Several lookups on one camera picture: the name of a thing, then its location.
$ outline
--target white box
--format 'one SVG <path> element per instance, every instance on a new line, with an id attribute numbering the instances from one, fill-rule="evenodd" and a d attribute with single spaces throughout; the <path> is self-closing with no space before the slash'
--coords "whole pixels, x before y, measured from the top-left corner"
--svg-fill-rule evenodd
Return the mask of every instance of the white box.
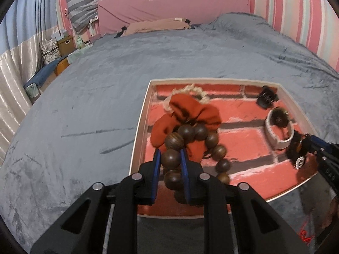
<path id="1" fill-rule="evenodd" d="M 68 31 L 65 29 L 59 29 L 57 32 L 52 34 L 52 38 L 55 38 L 57 41 L 68 36 Z"/>

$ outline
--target white satin curtain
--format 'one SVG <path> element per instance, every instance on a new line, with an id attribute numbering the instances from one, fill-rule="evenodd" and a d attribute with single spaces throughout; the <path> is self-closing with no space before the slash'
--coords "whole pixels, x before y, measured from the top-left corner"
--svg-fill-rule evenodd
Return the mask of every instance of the white satin curtain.
<path id="1" fill-rule="evenodd" d="M 23 85 L 41 66 L 41 43 L 57 30 L 56 0 L 15 0 L 0 23 L 0 165 L 32 104 Z"/>

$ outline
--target bed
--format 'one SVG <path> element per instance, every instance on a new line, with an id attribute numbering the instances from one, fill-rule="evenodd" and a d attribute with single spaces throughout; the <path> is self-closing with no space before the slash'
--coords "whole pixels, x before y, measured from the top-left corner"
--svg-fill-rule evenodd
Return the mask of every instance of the bed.
<path id="1" fill-rule="evenodd" d="M 327 0 L 247 0 L 250 13 L 259 15 L 277 31 L 303 44 L 339 71 L 339 19 Z M 110 0 L 114 7 L 115 0 Z M 58 25 L 71 32 L 67 0 L 57 4 Z M 84 41 L 100 37 L 100 20 L 92 19 L 79 32 Z"/>
<path id="2" fill-rule="evenodd" d="M 262 17 L 229 13 L 195 29 L 118 39 L 106 35 L 35 102 L 0 170 L 0 214 L 26 251 L 91 184 L 116 183 L 128 174 L 147 85 L 151 79 L 176 77 L 280 83 L 321 138 L 334 142 L 339 138 L 339 74 Z M 314 231 L 331 199 L 320 177 L 311 181 L 312 186 L 307 183 L 272 202 L 296 231 L 321 199 L 323 206 L 311 224 Z M 302 192 L 311 187 L 313 197 L 303 198 Z M 144 238 L 140 253 L 199 251 L 203 239 L 199 220 L 167 222 L 169 229 L 156 236 L 151 231 L 159 221 L 143 218 L 140 224 L 139 235 Z M 172 228 L 180 234 L 187 229 L 194 232 L 187 233 L 176 248 L 164 248 L 171 241 Z M 146 236 L 155 241 L 155 249 L 147 248 Z M 192 249 L 184 249 L 187 240 L 195 245 Z"/>

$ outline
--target pink striped wallpaper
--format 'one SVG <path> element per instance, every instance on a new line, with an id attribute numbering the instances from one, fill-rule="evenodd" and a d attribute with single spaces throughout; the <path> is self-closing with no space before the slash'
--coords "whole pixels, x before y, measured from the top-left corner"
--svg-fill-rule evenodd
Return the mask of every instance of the pink striped wallpaper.
<path id="1" fill-rule="evenodd" d="M 339 19 L 327 0 L 249 0 L 252 13 L 339 72 Z"/>

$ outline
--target white bangle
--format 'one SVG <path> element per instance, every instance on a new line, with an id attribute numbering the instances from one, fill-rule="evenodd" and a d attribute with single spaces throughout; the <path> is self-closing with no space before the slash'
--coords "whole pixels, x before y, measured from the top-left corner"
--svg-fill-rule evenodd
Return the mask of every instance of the white bangle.
<path id="1" fill-rule="evenodd" d="M 264 125 L 264 131 L 265 131 L 265 135 L 267 137 L 267 140 L 269 142 L 269 144 L 272 146 L 272 148 L 274 150 L 282 150 L 285 149 L 286 147 L 289 146 L 289 144 L 292 141 L 292 138 L 294 136 L 294 128 L 293 128 L 293 123 L 292 121 L 289 119 L 288 116 L 286 116 L 288 118 L 288 123 L 287 123 L 287 129 L 289 132 L 289 138 L 285 139 L 285 140 L 281 140 L 279 138 L 279 136 L 277 136 L 273 129 L 272 129 L 272 125 L 271 125 L 271 119 L 272 119 L 272 113 L 274 110 L 279 110 L 280 108 L 274 108 L 272 110 L 269 111 L 266 119 L 265 119 L 265 125 Z"/>

